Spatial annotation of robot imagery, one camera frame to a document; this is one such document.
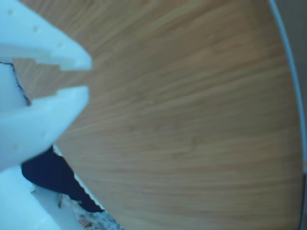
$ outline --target wooden surface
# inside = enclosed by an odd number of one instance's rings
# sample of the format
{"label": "wooden surface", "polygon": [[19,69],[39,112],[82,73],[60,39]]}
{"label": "wooden surface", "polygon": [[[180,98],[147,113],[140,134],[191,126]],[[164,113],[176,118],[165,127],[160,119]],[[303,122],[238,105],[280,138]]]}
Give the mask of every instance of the wooden surface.
{"label": "wooden surface", "polygon": [[30,97],[89,85],[59,146],[126,230],[294,230],[302,163],[266,1],[25,0],[93,56],[18,61]]}

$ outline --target wooden table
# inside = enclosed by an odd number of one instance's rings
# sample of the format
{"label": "wooden table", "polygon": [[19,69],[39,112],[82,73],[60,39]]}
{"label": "wooden table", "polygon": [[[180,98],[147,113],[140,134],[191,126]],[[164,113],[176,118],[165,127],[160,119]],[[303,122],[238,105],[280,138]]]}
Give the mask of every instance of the wooden table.
{"label": "wooden table", "polygon": [[126,230],[297,228],[299,121],[267,1],[24,2],[93,57],[17,70],[32,98],[90,87],[59,146]]}

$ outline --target dark cloth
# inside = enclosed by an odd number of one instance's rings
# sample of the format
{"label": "dark cloth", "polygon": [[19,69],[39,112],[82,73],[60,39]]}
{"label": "dark cloth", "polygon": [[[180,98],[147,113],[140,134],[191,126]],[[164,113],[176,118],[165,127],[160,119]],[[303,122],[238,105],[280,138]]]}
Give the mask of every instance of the dark cloth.
{"label": "dark cloth", "polygon": [[80,206],[88,212],[102,212],[103,210],[85,193],[84,189],[74,178],[74,172],[65,159],[49,148],[43,154],[22,164],[22,172],[32,183],[67,194],[71,199],[81,201]]}

